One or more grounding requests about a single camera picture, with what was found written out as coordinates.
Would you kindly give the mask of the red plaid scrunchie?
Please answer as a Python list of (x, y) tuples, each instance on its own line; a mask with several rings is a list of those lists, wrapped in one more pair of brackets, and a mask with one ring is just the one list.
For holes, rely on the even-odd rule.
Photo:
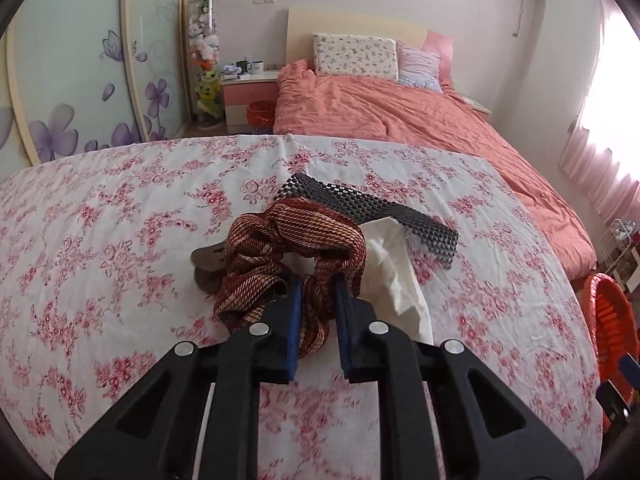
[(215, 318), (229, 332), (259, 321), (267, 302), (297, 275), (302, 281), (303, 358), (329, 337), (335, 318), (330, 281), (344, 275), (348, 291), (358, 296), (366, 260), (366, 238), (352, 220), (303, 198), (277, 200), (263, 212), (241, 214), (233, 221)]

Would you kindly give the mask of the brown plastic hair clip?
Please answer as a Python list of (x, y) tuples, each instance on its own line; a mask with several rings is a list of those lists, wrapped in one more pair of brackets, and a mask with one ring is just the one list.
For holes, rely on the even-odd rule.
[(216, 295), (227, 276), (226, 242), (195, 249), (191, 254), (191, 262), (198, 288), (209, 295)]

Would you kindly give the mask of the black mesh non-slip mat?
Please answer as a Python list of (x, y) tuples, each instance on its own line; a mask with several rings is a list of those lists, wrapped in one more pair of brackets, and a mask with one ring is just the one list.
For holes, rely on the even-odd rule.
[(310, 200), (342, 214), (360, 226), (375, 220), (393, 218), (415, 235), (442, 266), (449, 269), (454, 262), (458, 232), (408, 206), (344, 185), (324, 183), (306, 174), (293, 174), (281, 185), (276, 199), (285, 198)]

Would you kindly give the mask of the orange mesh trash bin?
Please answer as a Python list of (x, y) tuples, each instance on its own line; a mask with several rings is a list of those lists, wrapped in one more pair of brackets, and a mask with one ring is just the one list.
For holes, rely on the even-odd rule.
[(277, 103), (255, 101), (247, 105), (246, 120), (254, 133), (272, 133), (276, 120)]

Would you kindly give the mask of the orange plastic basket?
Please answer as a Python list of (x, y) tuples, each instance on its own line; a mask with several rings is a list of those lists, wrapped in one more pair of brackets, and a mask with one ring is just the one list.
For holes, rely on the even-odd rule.
[(580, 306), (597, 353), (600, 381), (610, 380), (623, 399), (630, 403), (634, 392), (618, 368), (618, 361), (626, 354), (635, 359), (639, 356), (631, 303), (614, 278), (597, 273), (586, 279)]

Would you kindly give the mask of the white crumpled tissue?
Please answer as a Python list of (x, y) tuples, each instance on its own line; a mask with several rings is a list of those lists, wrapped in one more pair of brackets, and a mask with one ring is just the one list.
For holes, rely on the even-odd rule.
[(318, 256), (305, 256), (300, 248), (288, 249), (282, 262), (297, 274), (314, 274), (321, 259), (348, 261), (356, 248), (364, 256), (356, 261), (362, 271), (359, 297), (370, 302), (382, 321), (403, 330), (410, 338), (434, 341), (430, 311), (409, 257), (404, 227), (393, 218), (356, 226), (345, 219), (312, 220), (303, 226), (307, 243), (319, 244)]

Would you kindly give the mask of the salmon pink duvet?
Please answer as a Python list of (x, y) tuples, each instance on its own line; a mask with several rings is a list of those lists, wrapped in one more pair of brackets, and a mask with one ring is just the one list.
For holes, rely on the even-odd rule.
[(576, 211), (454, 92), (378, 78), (319, 76), (306, 58), (280, 69), (278, 88), (275, 133), (386, 141), (485, 159), (533, 217), (570, 280), (596, 267), (596, 250)]

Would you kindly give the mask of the floral white bed sheet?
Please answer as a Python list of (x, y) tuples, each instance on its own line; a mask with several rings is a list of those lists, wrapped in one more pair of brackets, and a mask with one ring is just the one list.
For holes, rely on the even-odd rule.
[(337, 276), (390, 328), (457, 339), (599, 463), (588, 326), (547, 229), (487, 156), (323, 136), (110, 148), (1, 185), (1, 409), (47, 473), (177, 344), (302, 305), (293, 379), (259, 390), (265, 479), (376, 479), (378, 389), (340, 364)]

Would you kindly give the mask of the pink curtain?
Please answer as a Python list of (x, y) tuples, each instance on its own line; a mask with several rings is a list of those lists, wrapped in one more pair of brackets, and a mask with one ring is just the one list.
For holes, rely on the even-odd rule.
[(639, 220), (639, 38), (615, 0), (600, 0), (597, 53), (559, 166), (605, 223)]

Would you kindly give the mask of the white mug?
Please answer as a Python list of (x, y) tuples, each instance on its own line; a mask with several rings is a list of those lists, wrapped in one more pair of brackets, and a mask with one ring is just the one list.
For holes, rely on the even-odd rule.
[(250, 73), (252, 75), (259, 75), (265, 71), (265, 64), (262, 61), (253, 61), (250, 66)]

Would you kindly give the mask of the dark green mug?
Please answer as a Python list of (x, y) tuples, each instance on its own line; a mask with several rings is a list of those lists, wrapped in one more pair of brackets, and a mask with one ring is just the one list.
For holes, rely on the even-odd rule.
[(239, 67), (242, 74), (248, 74), (250, 72), (250, 62), (238, 61), (236, 62), (236, 66)]

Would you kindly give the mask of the pink striped pillow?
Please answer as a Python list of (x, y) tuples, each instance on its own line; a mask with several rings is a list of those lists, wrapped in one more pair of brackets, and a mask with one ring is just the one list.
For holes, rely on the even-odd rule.
[(442, 93), (439, 69), (442, 58), (438, 53), (427, 53), (400, 44), (398, 47), (398, 82), (410, 88)]

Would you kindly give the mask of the floral print pillow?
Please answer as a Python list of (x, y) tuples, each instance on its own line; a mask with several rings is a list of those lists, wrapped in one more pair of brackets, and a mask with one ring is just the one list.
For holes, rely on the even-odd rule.
[(314, 34), (314, 70), (319, 76), (372, 77), (398, 81), (396, 41), (359, 35)]

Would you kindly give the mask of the beige wooden headboard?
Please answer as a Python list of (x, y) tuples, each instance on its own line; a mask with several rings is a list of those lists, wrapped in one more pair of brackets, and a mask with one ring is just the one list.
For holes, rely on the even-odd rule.
[(390, 38), (410, 48), (427, 46), (428, 50), (442, 57), (440, 78), (452, 86), (452, 38), (429, 30), (424, 25), (388, 16), (291, 6), (288, 9), (285, 64), (301, 58), (312, 59), (312, 35), (316, 32)]

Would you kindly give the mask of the clear tube of plush toys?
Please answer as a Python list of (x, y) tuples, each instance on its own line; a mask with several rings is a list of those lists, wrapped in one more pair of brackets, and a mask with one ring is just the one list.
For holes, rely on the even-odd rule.
[(210, 130), (224, 121), (217, 35), (218, 0), (190, 0), (186, 6), (186, 62), (192, 119)]

